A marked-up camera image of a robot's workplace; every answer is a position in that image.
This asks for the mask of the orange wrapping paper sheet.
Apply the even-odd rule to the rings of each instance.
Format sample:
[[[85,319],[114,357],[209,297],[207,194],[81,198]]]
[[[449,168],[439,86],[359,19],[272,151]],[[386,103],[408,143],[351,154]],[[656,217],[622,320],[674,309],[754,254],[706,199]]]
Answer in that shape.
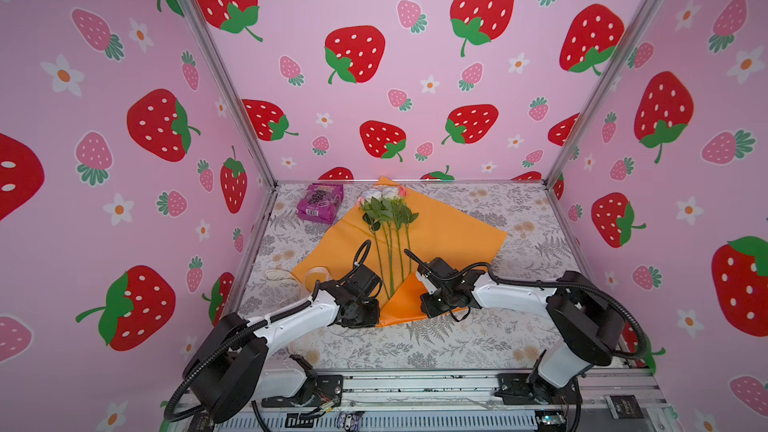
[[[442,258],[458,270],[475,262],[491,262],[506,240],[506,232],[411,188],[408,188],[406,201],[410,209],[418,213],[418,218],[410,225],[410,251],[424,262]],[[292,272],[298,274],[313,267],[325,267],[333,279],[340,279],[352,268],[353,257],[359,246],[370,240],[372,246],[365,265],[381,277],[373,235],[362,216],[359,206],[353,205],[327,230],[317,247]],[[404,253],[408,249],[404,229],[401,229],[404,282],[401,282],[400,277],[395,227],[393,238],[395,293],[391,297],[387,244],[385,235],[379,236],[385,268],[384,296],[380,299],[381,328],[427,318],[420,310],[420,295],[426,290],[415,276],[417,264]]]

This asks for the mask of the pale fake flower stem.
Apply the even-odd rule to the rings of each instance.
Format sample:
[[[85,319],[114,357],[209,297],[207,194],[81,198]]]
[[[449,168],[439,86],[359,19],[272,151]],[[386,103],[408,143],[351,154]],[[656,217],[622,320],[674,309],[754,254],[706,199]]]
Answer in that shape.
[[[394,225],[394,209],[391,197],[388,193],[389,188],[386,186],[376,186],[377,200],[379,201],[378,216],[379,221],[382,224],[384,231],[387,255],[389,262],[389,286],[390,296],[393,297],[395,293],[395,275],[394,275],[394,238],[393,238],[393,225]]]

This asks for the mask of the pink fake rose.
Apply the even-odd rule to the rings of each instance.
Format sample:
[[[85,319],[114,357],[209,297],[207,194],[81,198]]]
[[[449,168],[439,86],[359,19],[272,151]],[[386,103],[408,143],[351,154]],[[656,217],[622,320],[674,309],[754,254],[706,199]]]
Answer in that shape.
[[[405,231],[406,245],[409,250],[412,249],[410,238],[410,225],[418,218],[418,213],[414,213],[407,201],[408,189],[404,186],[398,188],[398,196],[396,198],[396,227],[398,229],[403,228]]]

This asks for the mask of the white printed ribbon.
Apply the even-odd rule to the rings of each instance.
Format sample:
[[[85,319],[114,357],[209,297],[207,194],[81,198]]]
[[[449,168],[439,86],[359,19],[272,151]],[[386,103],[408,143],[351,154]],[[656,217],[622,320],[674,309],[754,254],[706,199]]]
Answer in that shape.
[[[313,267],[306,272],[294,274],[283,269],[269,269],[264,273],[266,284],[273,288],[294,295],[311,294],[317,283],[332,279],[325,267]]]

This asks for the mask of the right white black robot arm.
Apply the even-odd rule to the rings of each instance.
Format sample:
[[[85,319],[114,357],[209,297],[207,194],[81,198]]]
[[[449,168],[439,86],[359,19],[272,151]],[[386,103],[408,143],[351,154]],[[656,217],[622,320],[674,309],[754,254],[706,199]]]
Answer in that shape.
[[[476,262],[458,270],[445,260],[424,262],[411,251],[417,277],[425,285],[421,311],[429,318],[448,314],[459,322],[458,310],[509,309],[547,316],[560,338],[537,358],[511,397],[554,404],[576,391],[577,378],[593,367],[607,367],[615,358],[641,360],[650,351],[639,321],[610,294],[579,272],[567,270],[550,281],[527,281],[496,275],[489,263]]]

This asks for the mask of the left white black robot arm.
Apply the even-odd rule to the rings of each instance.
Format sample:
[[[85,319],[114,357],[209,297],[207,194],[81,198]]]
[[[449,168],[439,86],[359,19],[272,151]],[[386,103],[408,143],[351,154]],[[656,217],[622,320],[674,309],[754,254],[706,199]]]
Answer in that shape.
[[[376,326],[382,289],[382,279],[356,262],[342,278],[316,283],[307,297],[278,311],[250,319],[226,315],[188,363],[167,401],[164,420],[179,422],[199,412],[216,424],[231,419],[253,399],[276,350],[327,326]]]

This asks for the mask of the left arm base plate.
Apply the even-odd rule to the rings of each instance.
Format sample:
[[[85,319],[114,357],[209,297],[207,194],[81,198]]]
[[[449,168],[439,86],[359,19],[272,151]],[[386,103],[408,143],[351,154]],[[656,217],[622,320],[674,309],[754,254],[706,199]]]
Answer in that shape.
[[[316,408],[326,404],[338,405],[342,398],[343,375],[321,374],[308,377],[292,396],[273,396],[260,400],[266,408]]]

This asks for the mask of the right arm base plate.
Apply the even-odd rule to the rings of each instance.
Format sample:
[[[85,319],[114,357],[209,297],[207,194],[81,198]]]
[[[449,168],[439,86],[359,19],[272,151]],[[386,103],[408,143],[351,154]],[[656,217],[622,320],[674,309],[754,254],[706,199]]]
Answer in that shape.
[[[573,378],[563,388],[556,388],[528,373],[508,372],[497,375],[498,389],[494,396],[505,405],[563,406],[582,402],[577,379]]]

